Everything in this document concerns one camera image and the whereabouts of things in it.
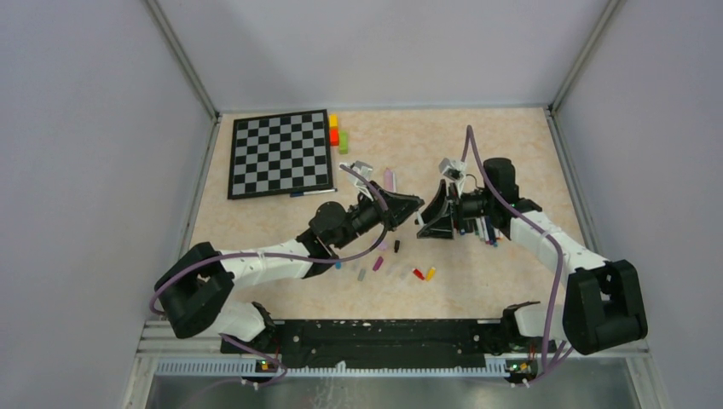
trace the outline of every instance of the red marker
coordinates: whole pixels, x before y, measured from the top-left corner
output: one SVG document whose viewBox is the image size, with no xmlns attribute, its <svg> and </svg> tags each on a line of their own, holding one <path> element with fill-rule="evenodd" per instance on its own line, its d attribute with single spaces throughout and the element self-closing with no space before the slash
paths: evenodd
<svg viewBox="0 0 723 409">
<path fill-rule="evenodd" d="M 425 275 L 424 275 L 424 274 L 422 274 L 422 272 L 421 272 L 421 271 L 419 271 L 419 269 L 418 269 L 418 268 L 415 268 L 415 269 L 414 269 L 414 271 L 413 271 L 412 273 L 414 273 L 414 275 L 416 275 L 418 279 L 421 279 L 422 281 L 424 281 L 424 279 L 425 279 Z"/>
</svg>

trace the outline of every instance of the green block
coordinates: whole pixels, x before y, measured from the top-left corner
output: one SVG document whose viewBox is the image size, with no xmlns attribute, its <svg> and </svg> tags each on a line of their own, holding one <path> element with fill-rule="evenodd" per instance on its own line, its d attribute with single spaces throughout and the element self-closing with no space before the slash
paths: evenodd
<svg viewBox="0 0 723 409">
<path fill-rule="evenodd" d="M 339 132 L 339 154 L 349 153 L 349 133 L 345 130 Z"/>
</svg>

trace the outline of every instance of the wire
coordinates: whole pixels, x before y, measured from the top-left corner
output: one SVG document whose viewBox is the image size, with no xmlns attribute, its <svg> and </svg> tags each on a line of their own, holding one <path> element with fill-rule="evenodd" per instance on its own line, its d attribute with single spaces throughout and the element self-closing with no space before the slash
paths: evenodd
<svg viewBox="0 0 723 409">
<path fill-rule="evenodd" d="M 379 192 L 379 190 L 374 187 L 374 185 L 369 182 L 367 179 L 365 179 L 363 176 L 359 175 L 355 171 L 353 171 L 348 166 L 345 166 L 343 164 L 339 165 L 339 168 L 355 178 L 362 181 L 367 188 L 369 189 L 369 192 L 371 192 L 374 197 L 377 199 L 377 203 L 379 204 L 379 208 L 381 208 L 382 211 L 387 211 L 389 209 L 389 206 L 386 204 L 386 201 L 382 197 L 382 194 Z M 362 251 L 361 253 L 355 254 L 354 256 L 348 256 L 343 257 L 339 259 L 326 259 L 326 258 L 312 258 L 312 257 L 306 257 L 306 256 L 297 256 L 295 254 L 287 254 L 287 253 L 275 253 L 275 252 L 269 252 L 269 253 L 263 253 L 264 257 L 278 257 L 278 258 L 287 258 L 289 260 L 299 260 L 301 262 L 317 262 L 321 264 L 336 264 L 337 262 L 350 262 L 352 260 L 356 260 L 357 258 L 362 258 L 365 255 L 371 253 L 374 249 L 377 248 L 385 239 L 386 234 L 388 232 L 388 229 L 386 226 L 384 226 L 384 229 L 382 230 L 382 233 L 379 235 L 379 238 L 369 247 L 368 249 Z M 160 295 L 163 294 L 164 291 L 166 291 L 169 287 L 177 283 L 180 279 L 185 277 L 188 274 L 191 274 L 193 271 L 204 267 L 208 264 L 211 264 L 213 262 L 220 262 L 221 260 L 228 260 L 233 258 L 248 258 L 248 257 L 260 257 L 260 255 L 256 252 L 252 251 L 240 251 L 237 253 L 230 253 L 230 254 L 223 254 L 220 256 L 214 256 L 207 258 L 205 260 L 202 260 L 200 262 L 196 262 L 194 264 L 191 264 L 190 266 L 184 268 L 181 270 L 178 274 L 174 275 L 168 281 L 166 281 L 161 287 L 158 288 L 156 292 L 151 296 L 151 300 L 148 303 L 148 307 L 151 309 L 151 312 L 157 315 L 163 315 L 163 311 L 156 308 L 156 300 L 159 299 Z"/>
<path fill-rule="evenodd" d="M 471 177 L 472 179 L 474 179 L 474 180 L 475 180 L 475 188 L 479 188 L 479 183 L 477 183 L 477 177 L 476 177 L 476 176 L 474 176 L 472 173 L 468 173 L 468 174 L 465 175 L 465 177 Z"/>
<path fill-rule="evenodd" d="M 462 161 L 464 161 L 467 157 L 467 150 L 469 147 L 472 147 L 472 154 L 475 157 L 475 161 L 477 162 L 477 167 L 479 168 L 480 173 L 482 174 L 482 178 L 484 180 L 485 186 L 489 188 L 489 191 L 492 193 L 493 196 L 495 196 L 495 199 L 499 201 L 510 213 L 512 213 L 515 217 L 518 217 L 523 222 L 526 222 L 529 224 L 537 233 L 544 234 L 545 230 L 538 226 L 535 222 L 531 221 L 528 217 L 520 213 L 517 209 L 512 207 L 507 201 L 502 198 L 502 195 L 500 192 L 497 191 L 497 189 L 492 185 L 492 182 L 489 180 L 489 176 L 487 175 L 487 172 L 484 170 L 484 166 L 482 164 L 482 160 L 479 158 L 479 151 L 477 150 L 477 142 L 475 141 L 474 137 L 474 130 L 472 129 L 471 125 L 467 125 L 467 136 L 465 138 L 465 149 L 462 151 Z M 560 284 L 560 280 L 562 278 L 563 273 L 563 265 L 564 265 L 564 256 L 563 256 L 563 249 L 560 246 L 560 243 L 551 235 L 547 234 L 545 236 L 548 240 L 550 240 L 550 243 L 552 244 L 552 247 L 555 248 L 555 251 L 558 253 L 558 262 L 557 267 L 555 268 L 555 278 L 552 280 L 552 289 L 550 291 L 550 300 L 547 303 L 547 315 L 545 316 L 545 330 L 542 333 L 542 372 L 547 372 L 547 350 L 548 350 L 548 344 L 550 341 L 550 328 L 552 326 L 552 312 L 555 308 L 555 298 L 557 298 L 558 295 L 558 287 Z"/>
<path fill-rule="evenodd" d="M 183 405 L 180 406 L 181 408 L 190 405 L 191 403 L 193 403 L 194 401 L 196 401 L 197 399 L 199 399 L 200 396 L 202 396 L 203 394 L 205 394 L 205 393 L 208 392 L 209 390 L 214 389 L 214 388 L 216 388 L 216 387 L 218 387 L 218 386 L 224 385 L 224 384 L 226 384 L 226 383 L 241 383 L 241 384 L 244 384 L 245 386 L 254 386 L 254 384 L 256 384 L 259 388 L 266 388 L 266 387 L 268 387 L 268 386 L 271 386 L 271 385 L 273 385 L 273 384 L 275 384 L 275 383 L 280 382 L 281 379 L 283 379 L 284 377 L 286 377 L 286 374 L 289 372 L 289 368 L 287 368 L 286 366 L 284 366 L 284 364 L 282 364 L 281 361 L 277 360 L 276 358 L 271 358 L 270 356 L 266 355 L 265 353 L 263 353 L 263 352 L 261 352 L 261 351 L 257 351 L 256 349 L 253 349 L 253 348 L 251 348 L 251 347 L 247 347 L 246 345 L 237 342 L 235 339 L 233 339 L 233 338 L 230 337 L 229 335 L 226 335 L 226 334 L 220 334 L 220 335 L 221 335 L 221 339 L 223 339 L 223 341 L 226 341 L 227 343 L 230 343 L 231 345 L 235 346 L 236 348 L 238 348 L 238 349 L 243 349 L 244 351 L 248 352 L 249 354 L 254 354 L 254 355 L 256 355 L 256 356 L 259 356 L 259 357 L 261 357 L 261 358 L 264 358 L 265 360 L 268 360 L 268 361 L 272 362 L 272 363 L 276 366 L 277 369 L 281 369 L 281 370 L 282 370 L 281 374 L 280 374 L 278 377 L 272 377 L 269 381 L 266 381 L 266 382 L 264 382 L 264 383 L 254 383 L 254 382 L 246 381 L 246 380 L 243 379 L 243 378 L 238 379 L 238 378 L 235 378 L 235 377 L 234 377 L 234 378 L 224 378 L 224 379 L 220 379 L 220 380 L 218 380 L 218 381 L 216 381 L 216 382 L 214 382 L 214 383 L 212 383 L 212 384 L 204 387 L 203 389 L 199 390 L 198 392 L 194 393 L 193 395 L 191 395 L 191 397 L 188 398 L 188 399 L 183 403 Z"/>
</svg>

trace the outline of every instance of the yellow marker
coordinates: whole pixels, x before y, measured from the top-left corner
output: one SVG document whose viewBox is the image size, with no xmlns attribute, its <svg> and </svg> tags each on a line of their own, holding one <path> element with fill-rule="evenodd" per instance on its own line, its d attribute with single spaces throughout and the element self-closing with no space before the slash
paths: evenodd
<svg viewBox="0 0 723 409">
<path fill-rule="evenodd" d="M 437 272 L 437 269 L 432 267 L 430 268 L 430 271 L 427 272 L 426 280 L 429 281 L 432 277 L 434 277 L 434 273 Z"/>
</svg>

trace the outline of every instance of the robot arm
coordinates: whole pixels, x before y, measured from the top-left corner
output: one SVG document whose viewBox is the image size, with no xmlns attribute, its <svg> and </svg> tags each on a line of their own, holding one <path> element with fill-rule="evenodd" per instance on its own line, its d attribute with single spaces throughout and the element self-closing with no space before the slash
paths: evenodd
<svg viewBox="0 0 723 409">
<path fill-rule="evenodd" d="M 535 254 L 555 272 L 558 252 L 547 239 L 552 236 L 563 252 L 560 283 L 566 293 L 564 306 L 554 310 L 550 338 L 570 342 L 581 354 L 592 354 L 645 337 L 647 321 L 635 268 L 625 260 L 610 262 L 575 242 L 547 218 L 539 205 L 520 198 L 509 159 L 487 159 L 483 166 L 502 198 L 538 225 L 542 233 L 513 215 L 489 187 L 462 193 L 463 163 L 444 159 L 440 171 L 453 183 L 447 187 L 443 179 L 440 181 L 436 197 L 421 214 L 423 227 L 417 237 L 453 239 L 455 230 L 473 232 L 478 219 L 488 216 L 509 240 Z M 503 320 L 516 332 L 514 336 L 542 337 L 546 316 L 547 305 L 527 302 L 506 309 Z"/>
<path fill-rule="evenodd" d="M 337 202 L 322 204 L 309 228 L 283 244 L 225 259 L 223 255 L 238 252 L 217 251 L 207 242 L 192 247 L 154 287 L 158 291 L 183 269 L 220 258 L 182 276 L 159 295 L 176 337 L 212 330 L 256 346 L 267 343 L 274 332 L 269 313 L 256 302 L 236 302 L 229 296 L 240 288 L 274 279 L 308 279 L 323 274 L 338 260 L 332 247 L 341 249 L 379 224 L 394 231 L 424 204 L 416 196 L 386 192 L 375 182 L 371 184 L 381 193 L 387 210 L 370 199 L 368 192 L 359 193 L 358 203 L 348 210 Z"/>
</svg>

